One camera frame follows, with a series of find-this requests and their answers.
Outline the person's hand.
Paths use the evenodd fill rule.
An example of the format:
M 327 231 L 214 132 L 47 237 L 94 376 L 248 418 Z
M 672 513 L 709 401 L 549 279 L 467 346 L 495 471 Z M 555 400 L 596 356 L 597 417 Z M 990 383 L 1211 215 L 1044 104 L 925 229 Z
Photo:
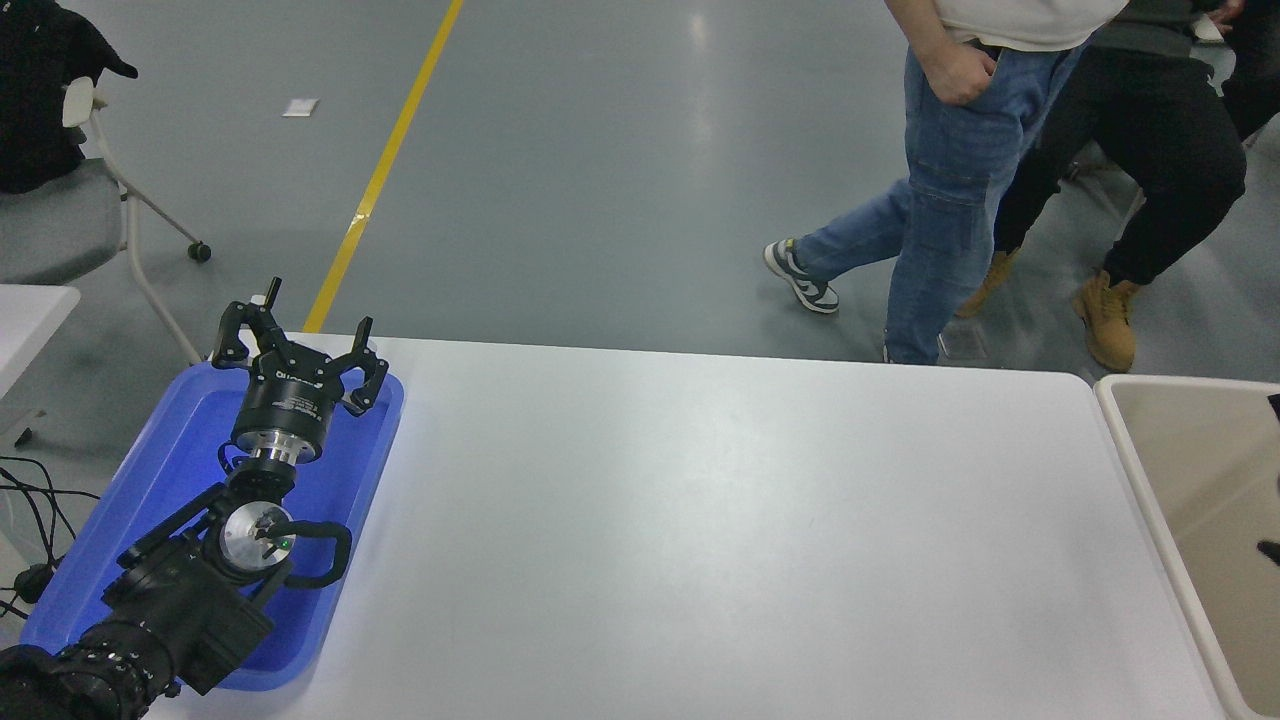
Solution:
M 910 45 L 929 88 L 945 105 L 972 102 L 992 83 L 997 60 L 978 47 L 946 35 L 913 40 Z

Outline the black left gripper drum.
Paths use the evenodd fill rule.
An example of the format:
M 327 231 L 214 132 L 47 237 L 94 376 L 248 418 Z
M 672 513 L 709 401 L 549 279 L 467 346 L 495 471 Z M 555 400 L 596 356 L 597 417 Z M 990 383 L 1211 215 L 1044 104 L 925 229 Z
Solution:
M 298 378 L 282 369 L 248 369 L 250 383 L 232 429 L 232 441 L 252 450 L 273 432 L 291 436 L 303 447 L 321 450 L 342 398 L 337 375 Z

